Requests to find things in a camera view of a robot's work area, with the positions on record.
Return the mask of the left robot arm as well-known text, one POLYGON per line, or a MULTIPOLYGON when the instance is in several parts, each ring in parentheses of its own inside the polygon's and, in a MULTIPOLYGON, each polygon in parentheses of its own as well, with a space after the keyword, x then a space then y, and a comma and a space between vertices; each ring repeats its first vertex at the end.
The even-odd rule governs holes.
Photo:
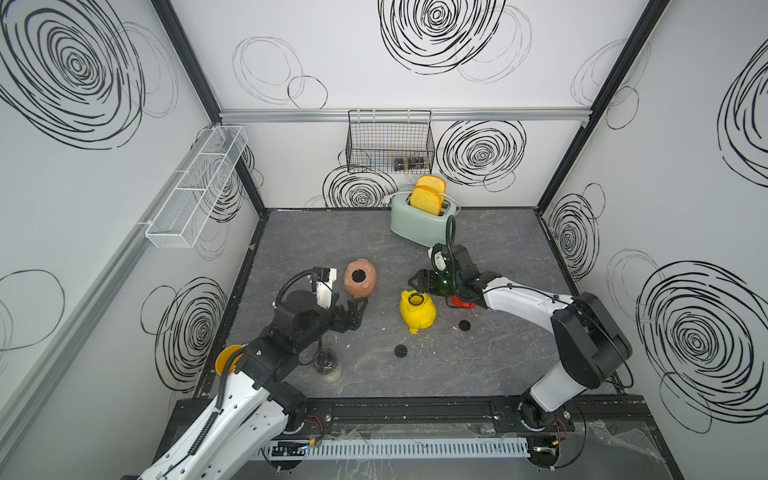
POLYGON ((368 303, 338 300, 327 287, 280 294, 272 322, 225 362, 214 399, 142 478, 230 479, 273 438, 300 430, 307 398, 286 377, 326 332, 358 329, 368 303))

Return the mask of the yellow piggy bank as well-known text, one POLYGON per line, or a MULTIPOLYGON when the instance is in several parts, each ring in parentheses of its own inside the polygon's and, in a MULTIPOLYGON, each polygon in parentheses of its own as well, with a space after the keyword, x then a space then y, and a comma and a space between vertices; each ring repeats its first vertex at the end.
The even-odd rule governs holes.
POLYGON ((432 327, 437 317, 437 310, 431 297, 415 290, 401 293, 400 314, 411 334, 432 327))

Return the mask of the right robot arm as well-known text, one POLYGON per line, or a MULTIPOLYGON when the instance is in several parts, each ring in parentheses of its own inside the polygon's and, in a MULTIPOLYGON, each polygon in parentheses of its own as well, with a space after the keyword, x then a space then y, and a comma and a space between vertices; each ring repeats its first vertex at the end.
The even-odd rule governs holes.
POLYGON ((556 410, 606 383, 631 357, 630 342, 596 295, 559 295, 499 273, 482 272, 461 245, 436 244, 428 254, 431 267, 417 271, 408 281, 419 294, 455 297, 509 313, 553 335, 559 359, 522 394, 518 404, 526 428, 542 431, 553 424, 556 410))

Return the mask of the pink piggy bank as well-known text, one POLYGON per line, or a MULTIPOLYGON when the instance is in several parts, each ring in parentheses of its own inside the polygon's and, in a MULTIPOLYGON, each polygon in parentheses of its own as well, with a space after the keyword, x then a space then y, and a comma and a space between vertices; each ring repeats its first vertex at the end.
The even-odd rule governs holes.
POLYGON ((367 259, 351 262, 345 271, 343 285, 348 294, 354 298, 370 296, 377 283, 375 266, 367 259))

